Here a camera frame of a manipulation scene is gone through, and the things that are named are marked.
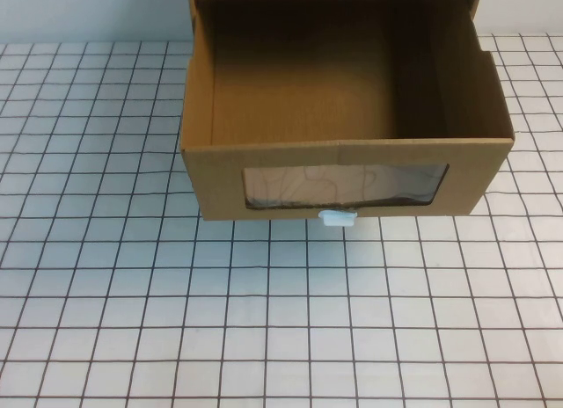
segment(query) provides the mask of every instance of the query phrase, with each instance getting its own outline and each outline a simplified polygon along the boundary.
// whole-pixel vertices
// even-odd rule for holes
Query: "clear plastic window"
[[[432,203],[447,164],[246,168],[249,208],[359,208]]]

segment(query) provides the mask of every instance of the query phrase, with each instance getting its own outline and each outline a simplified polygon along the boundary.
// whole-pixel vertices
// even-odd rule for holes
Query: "grid paper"
[[[0,45],[0,406],[563,406],[563,36],[481,41],[486,197],[350,229],[198,216],[191,43]]]

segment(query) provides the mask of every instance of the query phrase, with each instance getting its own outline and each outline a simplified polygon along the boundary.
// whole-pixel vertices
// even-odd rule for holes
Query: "white tab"
[[[354,226],[356,212],[341,212],[339,210],[323,210],[318,214],[325,226]]]

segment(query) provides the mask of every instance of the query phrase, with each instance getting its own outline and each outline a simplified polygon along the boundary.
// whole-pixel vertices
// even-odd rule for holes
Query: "open cardboard box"
[[[477,2],[191,0],[203,216],[469,214],[514,143]]]

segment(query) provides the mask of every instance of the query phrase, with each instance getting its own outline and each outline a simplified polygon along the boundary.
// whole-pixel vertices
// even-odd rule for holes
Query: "white wall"
[[[563,33],[563,0],[481,0],[481,33]]]
[[[0,43],[190,35],[188,0],[0,0]]]
[[[482,33],[563,33],[563,0],[481,0]],[[187,0],[0,0],[0,42],[185,40]]]

